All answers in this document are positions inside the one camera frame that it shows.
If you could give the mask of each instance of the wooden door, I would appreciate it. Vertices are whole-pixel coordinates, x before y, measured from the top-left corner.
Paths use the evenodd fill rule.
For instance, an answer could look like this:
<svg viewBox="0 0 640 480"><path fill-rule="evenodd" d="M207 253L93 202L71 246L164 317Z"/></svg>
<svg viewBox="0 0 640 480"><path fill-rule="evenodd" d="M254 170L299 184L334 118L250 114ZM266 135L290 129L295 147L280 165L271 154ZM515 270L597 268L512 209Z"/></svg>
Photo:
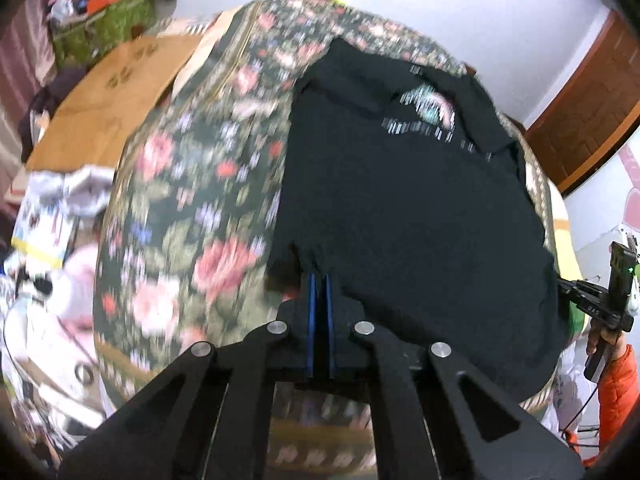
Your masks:
<svg viewBox="0 0 640 480"><path fill-rule="evenodd" d="M624 137L620 126L640 99L639 47L612 11L580 66L527 132L540 165L561 190L606 161L616 147L614 133Z"/></svg>

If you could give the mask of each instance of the dark cloth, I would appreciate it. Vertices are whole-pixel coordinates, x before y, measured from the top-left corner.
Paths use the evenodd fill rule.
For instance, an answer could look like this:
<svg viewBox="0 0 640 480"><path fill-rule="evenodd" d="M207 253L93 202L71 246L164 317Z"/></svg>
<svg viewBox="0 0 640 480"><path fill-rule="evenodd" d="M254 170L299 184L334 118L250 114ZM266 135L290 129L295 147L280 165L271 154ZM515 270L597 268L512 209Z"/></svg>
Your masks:
<svg viewBox="0 0 640 480"><path fill-rule="evenodd" d="M84 67L65 68L59 72L55 79L47 86L42 88L29 104L26 115L18 123L18 134L22 142L23 162L26 162L33 151L33 141L31 139L31 121L30 112L33 110L41 114L44 110L49 112L49 116L53 118L58 107L65 100L76 85L86 75L87 69Z"/></svg>
<svg viewBox="0 0 640 480"><path fill-rule="evenodd" d="M269 276L288 287L301 271L332 274L373 322L446 341L527 399L551 377L568 317L525 174L474 78L334 40L294 88Z"/></svg>

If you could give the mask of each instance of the floral quilt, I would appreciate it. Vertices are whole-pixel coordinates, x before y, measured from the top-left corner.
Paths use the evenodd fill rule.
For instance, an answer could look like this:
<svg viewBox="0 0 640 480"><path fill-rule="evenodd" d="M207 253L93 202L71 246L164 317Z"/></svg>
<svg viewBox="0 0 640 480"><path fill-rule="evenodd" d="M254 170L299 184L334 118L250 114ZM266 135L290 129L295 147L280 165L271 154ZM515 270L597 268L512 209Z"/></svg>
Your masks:
<svg viewBox="0 0 640 480"><path fill-rule="evenodd" d="M368 12L324 0L242 7L175 100L129 139L118 168L94 297L98 362L115 408L193 342L231 344L275 318L283 295L265 287L265 264L291 90L335 36L465 73L430 38ZM554 252L547 180L524 149L529 192ZM549 384L528 409L545 405ZM368 406L280 385L273 413L270 466L327 475L375 466Z"/></svg>

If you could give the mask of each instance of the printed graphic on shirt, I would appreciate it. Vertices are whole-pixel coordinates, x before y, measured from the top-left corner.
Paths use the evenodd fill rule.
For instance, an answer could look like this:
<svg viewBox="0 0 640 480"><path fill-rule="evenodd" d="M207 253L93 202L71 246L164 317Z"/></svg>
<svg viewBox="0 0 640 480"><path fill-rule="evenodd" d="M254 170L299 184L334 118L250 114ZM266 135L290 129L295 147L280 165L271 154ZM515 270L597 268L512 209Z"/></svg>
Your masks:
<svg viewBox="0 0 640 480"><path fill-rule="evenodd" d="M412 72L417 73L415 70L420 68L412 67ZM462 150L469 153L480 153L471 140L456 130L456 112L452 103L437 93L433 86L422 84L418 88L409 90L402 94L400 102L403 105L415 106L421 121L385 118L382 126L389 134L420 134L446 143L458 144ZM487 153L485 158L487 161L491 160L491 153Z"/></svg>
<svg viewBox="0 0 640 480"><path fill-rule="evenodd" d="M423 121L446 130L455 127L456 113L453 106L435 91L433 86L423 84L405 92L400 98L403 105L415 105L415 111Z"/></svg>

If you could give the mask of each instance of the black cable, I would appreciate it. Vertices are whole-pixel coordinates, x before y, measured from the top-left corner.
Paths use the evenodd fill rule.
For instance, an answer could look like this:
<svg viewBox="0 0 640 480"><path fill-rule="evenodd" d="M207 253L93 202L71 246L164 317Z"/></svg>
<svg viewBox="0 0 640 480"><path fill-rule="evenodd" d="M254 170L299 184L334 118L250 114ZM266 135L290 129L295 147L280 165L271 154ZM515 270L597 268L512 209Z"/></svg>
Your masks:
<svg viewBox="0 0 640 480"><path fill-rule="evenodd" d="M615 351L616 345L618 344L618 339L620 339L620 332L618 332L618 335L616 336L616 341L615 341L615 343L613 343L614 351ZM587 398L586 402L582 405L582 407L574 415L574 418L572 418L569 421L569 423L564 427L564 429L562 430L562 434L564 434L564 432L569 428L569 426L574 423L574 420L576 418L578 418L580 416L580 414L584 411L584 409L587 407L587 404L589 403L589 401L591 399L593 399L593 396L595 395L595 393L598 391L598 388L600 387L600 382L603 380L604 376L606 375L607 371L609 370L609 365L611 364L612 358L613 358L613 354L611 355L611 358L609 359L609 361L607 361L607 364L605 365L605 368L602 371L602 374L600 375L600 378L598 379L598 382L596 383L596 387L591 392L591 395Z"/></svg>
<svg viewBox="0 0 640 480"><path fill-rule="evenodd" d="M594 426L585 426L584 428L578 428L577 433L591 433L591 431L595 431L598 433L600 431L600 425L595 424Z"/></svg>
<svg viewBox="0 0 640 480"><path fill-rule="evenodd" d="M564 439L564 441L568 444L568 446L572 449L575 449L576 447L600 447L599 444L574 444L573 442L569 442L566 438Z"/></svg>

